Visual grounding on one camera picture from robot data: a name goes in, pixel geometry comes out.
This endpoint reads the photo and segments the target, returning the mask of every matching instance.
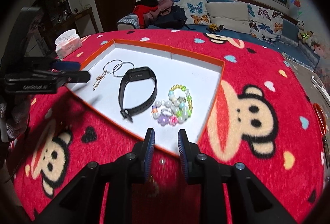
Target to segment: screw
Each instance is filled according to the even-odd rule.
[[[204,161],[204,160],[206,160],[207,155],[204,154],[204,153],[200,153],[200,154],[197,155],[197,158],[201,161]]]
[[[238,170],[243,170],[245,168],[245,165],[243,163],[236,163],[235,164],[235,167],[238,169]]]
[[[90,169],[93,169],[93,168],[97,167],[97,162],[95,162],[95,161],[89,162],[87,164],[87,167]]]
[[[135,159],[135,157],[136,157],[136,154],[133,153],[133,152],[129,152],[129,153],[126,154],[126,158],[127,158],[128,160]]]

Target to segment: black watch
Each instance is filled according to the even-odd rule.
[[[148,98],[148,100],[137,107],[124,109],[123,102],[124,102],[124,92],[126,85],[129,82],[142,81],[150,78],[154,80],[155,88],[151,96]],[[145,111],[146,109],[148,109],[155,101],[156,96],[157,96],[157,79],[155,73],[149,67],[138,67],[126,71],[124,77],[121,79],[119,95],[118,95],[118,102],[121,108],[120,111],[121,115],[124,117],[124,119],[129,119],[131,122],[133,122],[132,116],[139,114]]]

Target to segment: tissue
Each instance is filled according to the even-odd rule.
[[[70,29],[61,34],[55,41],[56,53],[62,60],[72,52],[82,46],[80,37],[76,34],[75,29]]]

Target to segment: pillow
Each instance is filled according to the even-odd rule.
[[[240,33],[251,34],[249,12],[244,2],[209,2],[206,4],[211,23]]]
[[[283,30],[283,14],[247,4],[251,35],[259,40],[279,41]]]
[[[174,0],[174,4],[184,9],[187,17],[186,25],[210,25],[207,14],[206,0]]]

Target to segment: pink bead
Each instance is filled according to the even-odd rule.
[[[170,117],[170,124],[175,126],[178,123],[178,118],[176,116]]]

